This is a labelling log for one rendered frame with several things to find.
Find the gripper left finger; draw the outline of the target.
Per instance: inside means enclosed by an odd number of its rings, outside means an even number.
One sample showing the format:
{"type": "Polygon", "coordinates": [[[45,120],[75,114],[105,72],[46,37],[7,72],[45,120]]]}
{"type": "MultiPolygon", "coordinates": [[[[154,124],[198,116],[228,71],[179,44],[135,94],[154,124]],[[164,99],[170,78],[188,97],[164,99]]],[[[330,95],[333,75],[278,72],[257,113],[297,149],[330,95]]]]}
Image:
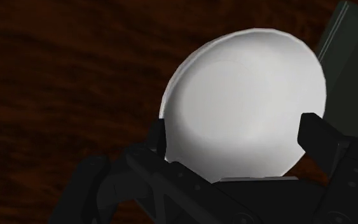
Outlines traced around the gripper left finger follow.
{"type": "Polygon", "coordinates": [[[111,162],[82,160],[48,224],[109,224],[117,205],[136,200],[154,224],[261,224],[261,219],[179,162],[168,163],[165,122],[158,119],[145,143],[111,162]]]}

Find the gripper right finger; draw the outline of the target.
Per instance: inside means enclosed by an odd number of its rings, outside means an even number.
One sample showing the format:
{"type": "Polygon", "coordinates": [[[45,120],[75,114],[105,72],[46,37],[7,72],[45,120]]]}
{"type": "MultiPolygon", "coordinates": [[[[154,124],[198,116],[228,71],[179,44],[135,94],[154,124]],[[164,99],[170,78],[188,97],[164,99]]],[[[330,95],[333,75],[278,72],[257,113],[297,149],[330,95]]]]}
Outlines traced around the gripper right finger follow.
{"type": "Polygon", "coordinates": [[[358,224],[358,137],[344,136],[315,113],[303,113],[298,144],[329,176],[313,224],[358,224]]]}

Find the dark green box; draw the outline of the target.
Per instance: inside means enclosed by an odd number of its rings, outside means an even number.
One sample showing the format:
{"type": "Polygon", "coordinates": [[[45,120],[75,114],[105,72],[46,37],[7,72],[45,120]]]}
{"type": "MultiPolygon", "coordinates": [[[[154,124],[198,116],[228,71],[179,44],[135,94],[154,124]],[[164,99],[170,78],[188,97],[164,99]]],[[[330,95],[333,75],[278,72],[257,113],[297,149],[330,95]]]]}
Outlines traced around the dark green box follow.
{"type": "Polygon", "coordinates": [[[342,134],[358,137],[358,5],[337,4],[316,55],[326,79],[324,119],[342,134]]]}

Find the white round bowl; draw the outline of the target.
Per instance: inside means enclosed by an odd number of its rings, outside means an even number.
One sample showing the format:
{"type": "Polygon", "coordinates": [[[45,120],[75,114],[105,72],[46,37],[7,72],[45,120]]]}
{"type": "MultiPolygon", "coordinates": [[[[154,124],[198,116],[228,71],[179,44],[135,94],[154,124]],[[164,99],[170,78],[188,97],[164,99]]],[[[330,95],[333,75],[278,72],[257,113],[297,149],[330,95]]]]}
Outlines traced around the white round bowl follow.
{"type": "Polygon", "coordinates": [[[168,162],[207,181],[270,178],[304,155],[303,113],[322,116],[326,80],[314,52],[275,29],[247,29],[204,44],[176,69],[162,97],[168,162]]]}

